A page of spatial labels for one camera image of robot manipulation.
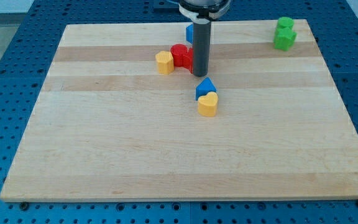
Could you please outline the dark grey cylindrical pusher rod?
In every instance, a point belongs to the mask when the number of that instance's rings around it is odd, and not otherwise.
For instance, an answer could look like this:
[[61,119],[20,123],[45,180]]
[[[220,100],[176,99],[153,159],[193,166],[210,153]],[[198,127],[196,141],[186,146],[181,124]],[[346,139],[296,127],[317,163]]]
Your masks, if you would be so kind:
[[202,19],[193,23],[193,74],[203,77],[208,73],[211,41],[211,21]]

